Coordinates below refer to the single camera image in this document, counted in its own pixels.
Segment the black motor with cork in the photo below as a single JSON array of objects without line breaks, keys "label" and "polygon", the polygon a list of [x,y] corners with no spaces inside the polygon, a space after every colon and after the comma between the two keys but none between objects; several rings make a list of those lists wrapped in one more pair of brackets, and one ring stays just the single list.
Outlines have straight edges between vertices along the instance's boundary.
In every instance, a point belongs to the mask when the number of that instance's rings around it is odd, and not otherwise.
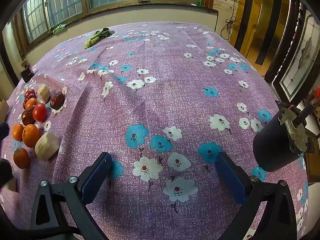
[{"label": "black motor with cork", "polygon": [[278,111],[253,140],[258,165],[267,172],[277,171],[306,153],[319,153],[319,135],[306,128],[306,118],[315,111],[307,104],[301,111],[289,103],[276,101]]}]

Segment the stained glass door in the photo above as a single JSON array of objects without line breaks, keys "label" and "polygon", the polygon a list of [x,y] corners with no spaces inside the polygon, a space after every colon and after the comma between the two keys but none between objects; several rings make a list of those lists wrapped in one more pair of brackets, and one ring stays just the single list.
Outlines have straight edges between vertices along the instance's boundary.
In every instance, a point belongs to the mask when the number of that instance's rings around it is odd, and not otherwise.
[{"label": "stained glass door", "polygon": [[306,10],[304,21],[297,23],[296,33],[272,82],[277,97],[283,102],[300,102],[298,92],[307,80],[319,52],[319,24],[310,11]]}]

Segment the red cherry tomato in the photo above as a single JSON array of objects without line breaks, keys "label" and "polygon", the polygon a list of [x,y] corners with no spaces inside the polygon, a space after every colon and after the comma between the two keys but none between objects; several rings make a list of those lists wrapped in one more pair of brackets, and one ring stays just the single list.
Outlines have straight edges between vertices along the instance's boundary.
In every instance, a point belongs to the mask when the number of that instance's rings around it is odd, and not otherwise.
[{"label": "red cherry tomato", "polygon": [[44,103],[37,104],[33,109],[33,119],[38,122],[45,122],[47,119],[47,108]]},{"label": "red cherry tomato", "polygon": [[28,89],[28,90],[25,92],[24,97],[25,97],[25,96],[28,96],[28,95],[31,94],[31,93],[34,93],[34,94],[36,95],[34,89]]}]

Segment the cardboard tray box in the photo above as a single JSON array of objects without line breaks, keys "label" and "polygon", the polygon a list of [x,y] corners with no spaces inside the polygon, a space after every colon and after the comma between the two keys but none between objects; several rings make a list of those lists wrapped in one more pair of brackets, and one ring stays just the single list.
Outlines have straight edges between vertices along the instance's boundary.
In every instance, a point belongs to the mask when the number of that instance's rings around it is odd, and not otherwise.
[{"label": "cardboard tray box", "polygon": [[9,105],[5,100],[2,100],[0,103],[0,124],[5,122],[8,111],[9,111]]}]

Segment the purple floral tablecloth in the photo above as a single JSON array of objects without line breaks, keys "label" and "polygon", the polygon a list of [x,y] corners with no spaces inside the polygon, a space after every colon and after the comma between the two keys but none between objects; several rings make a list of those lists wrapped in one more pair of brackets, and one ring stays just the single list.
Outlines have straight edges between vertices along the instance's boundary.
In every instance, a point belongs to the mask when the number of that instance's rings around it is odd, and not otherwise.
[{"label": "purple floral tablecloth", "polygon": [[276,172],[255,161],[255,135],[276,114],[276,97],[261,75],[210,29],[189,23],[115,26],[91,48],[91,33],[57,45],[20,82],[8,105],[9,126],[21,122],[28,88],[46,85],[66,97],[50,109],[43,132],[59,138],[57,155],[14,168],[17,191],[1,191],[1,207],[20,228],[30,226],[39,183],[63,183],[102,152],[114,162],[88,209],[109,239],[218,239],[239,206],[216,173],[219,150],[248,175],[287,181],[297,236],[306,233],[306,165]]}]

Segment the green cloth on windowsill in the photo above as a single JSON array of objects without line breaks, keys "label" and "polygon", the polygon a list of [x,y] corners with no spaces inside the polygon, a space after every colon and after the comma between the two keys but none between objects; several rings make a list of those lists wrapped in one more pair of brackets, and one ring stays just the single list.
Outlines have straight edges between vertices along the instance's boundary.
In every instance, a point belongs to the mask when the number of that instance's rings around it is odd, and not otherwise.
[{"label": "green cloth on windowsill", "polygon": [[56,35],[56,34],[60,33],[61,31],[65,30],[66,27],[67,27],[67,24],[60,24],[52,31],[52,33],[54,35]]}]

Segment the large cream sugarcane chunk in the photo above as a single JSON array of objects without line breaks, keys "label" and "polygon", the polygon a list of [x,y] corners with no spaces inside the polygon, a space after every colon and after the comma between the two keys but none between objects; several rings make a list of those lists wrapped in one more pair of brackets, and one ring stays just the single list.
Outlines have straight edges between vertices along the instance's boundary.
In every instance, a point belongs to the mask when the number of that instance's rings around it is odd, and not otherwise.
[{"label": "large cream sugarcane chunk", "polygon": [[46,132],[35,145],[35,153],[42,161],[48,161],[60,148],[59,139],[51,132]]}]

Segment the green bok choy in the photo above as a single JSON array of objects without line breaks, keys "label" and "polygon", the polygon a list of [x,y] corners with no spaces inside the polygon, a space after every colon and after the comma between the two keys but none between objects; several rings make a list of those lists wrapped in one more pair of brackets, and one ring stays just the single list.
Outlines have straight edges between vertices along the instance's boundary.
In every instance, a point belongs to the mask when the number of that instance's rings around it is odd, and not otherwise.
[{"label": "green bok choy", "polygon": [[85,42],[84,49],[91,48],[96,43],[100,42],[104,38],[113,35],[114,33],[115,31],[110,30],[109,28],[103,28],[102,30],[96,31],[95,34]]}]

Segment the small dark red jujube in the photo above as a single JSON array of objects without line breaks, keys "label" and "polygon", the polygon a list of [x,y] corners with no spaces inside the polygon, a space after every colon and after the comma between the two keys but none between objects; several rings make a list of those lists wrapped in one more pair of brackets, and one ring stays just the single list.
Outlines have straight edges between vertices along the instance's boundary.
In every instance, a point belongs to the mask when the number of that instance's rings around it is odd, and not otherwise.
[{"label": "small dark red jujube", "polygon": [[34,93],[31,93],[28,96],[24,97],[24,100],[23,100],[23,108],[24,109],[26,109],[26,104],[27,104],[28,100],[31,98],[36,98],[36,95]]}]

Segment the large dark red jujube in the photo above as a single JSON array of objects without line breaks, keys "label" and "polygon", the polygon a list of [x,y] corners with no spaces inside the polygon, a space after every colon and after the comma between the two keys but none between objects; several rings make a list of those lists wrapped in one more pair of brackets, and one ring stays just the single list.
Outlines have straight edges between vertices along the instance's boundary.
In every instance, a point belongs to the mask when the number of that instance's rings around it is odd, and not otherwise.
[{"label": "large dark red jujube", "polygon": [[63,92],[56,92],[50,100],[50,107],[54,110],[59,110],[65,101],[65,95]]}]

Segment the orange tangerine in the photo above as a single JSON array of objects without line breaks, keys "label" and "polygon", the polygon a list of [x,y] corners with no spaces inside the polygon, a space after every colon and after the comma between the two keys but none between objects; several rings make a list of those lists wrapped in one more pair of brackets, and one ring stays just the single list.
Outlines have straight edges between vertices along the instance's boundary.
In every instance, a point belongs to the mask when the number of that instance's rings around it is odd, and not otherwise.
[{"label": "orange tangerine", "polygon": [[22,140],[29,148],[34,148],[41,136],[40,130],[33,124],[25,126],[22,133]]},{"label": "orange tangerine", "polygon": [[22,134],[23,134],[23,130],[24,130],[24,126],[22,124],[14,124],[13,128],[12,128],[12,137],[16,140],[16,141],[22,141]]},{"label": "orange tangerine", "polygon": [[30,107],[33,107],[38,104],[37,98],[30,98],[26,103],[25,103],[25,110],[29,109]]},{"label": "orange tangerine", "polygon": [[30,157],[26,149],[19,147],[14,152],[14,163],[20,169],[26,169],[30,164]]}]

